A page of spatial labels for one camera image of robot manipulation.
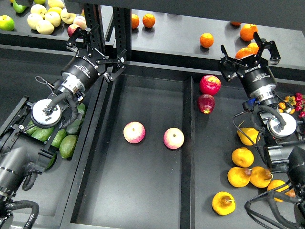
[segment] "cherry tomato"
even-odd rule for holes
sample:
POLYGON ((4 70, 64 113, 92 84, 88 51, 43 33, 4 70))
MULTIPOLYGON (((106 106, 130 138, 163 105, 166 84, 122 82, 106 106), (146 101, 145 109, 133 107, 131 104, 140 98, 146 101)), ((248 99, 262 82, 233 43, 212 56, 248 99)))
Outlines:
POLYGON ((284 109, 286 108, 286 105, 285 105, 284 103, 279 103, 278 106, 279 106, 282 110, 284 110, 284 109))

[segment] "tray compartment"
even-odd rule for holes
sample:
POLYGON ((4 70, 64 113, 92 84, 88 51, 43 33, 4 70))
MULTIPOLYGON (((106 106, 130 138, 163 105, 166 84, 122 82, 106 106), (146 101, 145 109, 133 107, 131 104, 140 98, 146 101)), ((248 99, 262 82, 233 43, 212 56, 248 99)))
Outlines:
POLYGON ((113 93, 109 116, 97 125, 88 158, 91 165, 84 171, 70 228, 176 229, 180 214, 190 220, 189 201, 181 199, 189 198, 190 188, 191 136, 186 128, 190 115, 184 114, 191 110, 183 105, 185 99, 190 101, 190 94, 184 95, 190 86, 190 81, 132 75, 116 80, 109 93, 113 93), (122 134, 131 121, 145 127, 139 144, 128 143, 122 134), (180 149, 169 150, 163 143, 163 134, 171 127, 186 128, 180 149))

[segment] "white disc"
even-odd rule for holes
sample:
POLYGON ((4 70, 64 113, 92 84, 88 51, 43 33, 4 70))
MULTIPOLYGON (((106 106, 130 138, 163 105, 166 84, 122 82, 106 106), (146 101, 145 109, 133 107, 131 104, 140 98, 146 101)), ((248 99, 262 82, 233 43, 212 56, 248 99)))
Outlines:
POLYGON ((58 105, 56 105, 57 110, 53 111, 51 115, 46 115, 43 111, 43 109, 48 107, 51 101, 51 99, 42 99, 34 104, 32 114, 37 123, 41 125, 51 125, 60 119, 61 109, 58 105))

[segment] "green apple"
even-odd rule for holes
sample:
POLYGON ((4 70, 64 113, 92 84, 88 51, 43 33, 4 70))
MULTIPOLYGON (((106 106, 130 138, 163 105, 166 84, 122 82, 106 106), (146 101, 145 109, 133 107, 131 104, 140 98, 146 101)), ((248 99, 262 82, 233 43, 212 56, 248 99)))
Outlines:
POLYGON ((0 16, 0 29, 12 31, 15 28, 14 20, 8 15, 0 16))
POLYGON ((40 34, 50 35, 54 31, 54 26, 47 20, 41 20, 37 23, 36 30, 40 34))
POLYGON ((47 13, 47 9, 43 5, 35 4, 31 7, 30 13, 39 14, 44 19, 44 15, 47 13))
POLYGON ((44 3, 46 3, 46 0, 34 0, 34 3, 43 5, 44 3))
POLYGON ((27 22, 31 29, 36 30, 36 26, 39 21, 43 20, 42 16, 37 13, 31 13, 28 18, 27 22))
POLYGON ((75 18, 76 18, 76 14, 67 12, 67 8, 64 8, 61 11, 61 19, 63 20, 64 23, 73 24, 75 18))
POLYGON ((27 6, 18 5, 17 2, 14 0, 13 8, 17 13, 23 13, 25 11, 25 9, 27 8, 27 6))
POLYGON ((61 24, 61 17, 57 12, 47 12, 44 19, 51 22, 55 28, 61 24))

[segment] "robotic arm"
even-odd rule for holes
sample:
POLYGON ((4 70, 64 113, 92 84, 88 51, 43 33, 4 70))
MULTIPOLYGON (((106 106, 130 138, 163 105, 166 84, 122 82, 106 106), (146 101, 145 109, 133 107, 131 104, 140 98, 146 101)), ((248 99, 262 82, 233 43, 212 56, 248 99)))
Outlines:
MULTIPOLYGON (((221 51, 223 57, 221 57, 218 66, 227 82, 236 77, 241 80, 249 101, 243 103, 244 111, 236 114, 234 118, 245 113, 252 113, 251 120, 253 125, 259 131, 259 136, 263 135, 264 137, 264 153, 261 152, 257 144, 241 131, 235 122, 234 125, 253 143, 263 162, 268 165, 273 173, 287 173, 289 178, 288 184, 291 183, 290 189, 293 188, 295 190, 297 197, 291 198, 284 193, 276 192, 277 189, 281 188, 279 187, 249 200, 245 204, 245 209, 252 219, 265 228, 270 227, 260 222, 254 216, 278 228, 303 228, 305 225, 304 121, 296 121, 288 113, 279 113, 277 109, 279 100, 284 103, 286 102, 275 92, 277 83, 268 64, 278 64, 281 59, 280 55, 274 41, 267 42, 264 39, 262 40, 256 32, 254 33, 254 39, 259 46, 257 55, 250 55, 241 60, 234 59, 228 56, 222 45, 221 51), (264 49, 269 50, 271 54, 270 60, 261 57, 264 49), (298 213, 300 213, 298 217, 295 215, 297 223, 292 223, 280 215, 274 197, 280 197, 280 199, 297 206, 298 213), (279 223, 250 209, 251 203, 261 200, 268 200, 272 213, 279 223)), ((288 111, 293 109, 293 106, 289 103, 286 103, 286 106, 290 107, 288 111)))
POLYGON ((0 128, 0 228, 10 228, 13 221, 12 211, 31 208, 32 213, 24 228, 32 228, 39 212, 39 206, 32 201, 13 201, 22 185, 29 190, 38 174, 42 174, 56 156, 56 148, 51 143, 60 129, 65 128, 77 118, 79 105, 92 85, 102 75, 106 82, 114 81, 124 70, 124 51, 117 59, 108 59, 99 50, 92 47, 90 31, 78 28, 67 41, 67 48, 76 54, 61 71, 64 79, 44 83, 52 90, 47 99, 31 103, 23 97, 8 119, 0 128), (76 47, 76 39, 82 38, 82 47, 76 47), (64 113, 70 108, 72 113, 64 113), (33 124, 24 127, 27 117, 33 124), (54 127, 50 138, 41 142, 26 134, 34 126, 54 127))

